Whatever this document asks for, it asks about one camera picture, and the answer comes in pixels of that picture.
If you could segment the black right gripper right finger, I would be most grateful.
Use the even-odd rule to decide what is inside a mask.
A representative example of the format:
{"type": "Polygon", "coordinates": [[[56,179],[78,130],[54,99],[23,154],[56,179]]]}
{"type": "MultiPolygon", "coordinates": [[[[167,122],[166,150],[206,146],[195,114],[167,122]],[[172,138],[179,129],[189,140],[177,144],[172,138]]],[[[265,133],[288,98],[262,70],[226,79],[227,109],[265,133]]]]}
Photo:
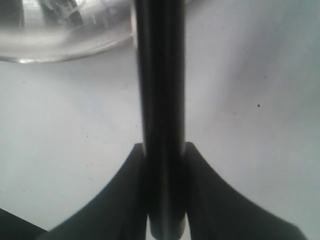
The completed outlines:
{"type": "Polygon", "coordinates": [[[232,188],[191,142],[185,145],[184,162],[191,239],[305,239],[297,226],[266,211],[232,188]]]}

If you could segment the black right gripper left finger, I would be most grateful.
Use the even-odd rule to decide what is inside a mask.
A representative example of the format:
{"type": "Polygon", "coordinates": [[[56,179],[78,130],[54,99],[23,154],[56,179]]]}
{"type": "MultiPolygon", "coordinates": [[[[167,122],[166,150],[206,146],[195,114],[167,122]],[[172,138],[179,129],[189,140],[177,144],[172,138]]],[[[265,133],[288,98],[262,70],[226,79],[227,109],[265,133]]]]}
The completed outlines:
{"type": "Polygon", "coordinates": [[[142,144],[105,188],[69,219],[40,240],[144,240],[147,225],[145,159],[142,144]]]}

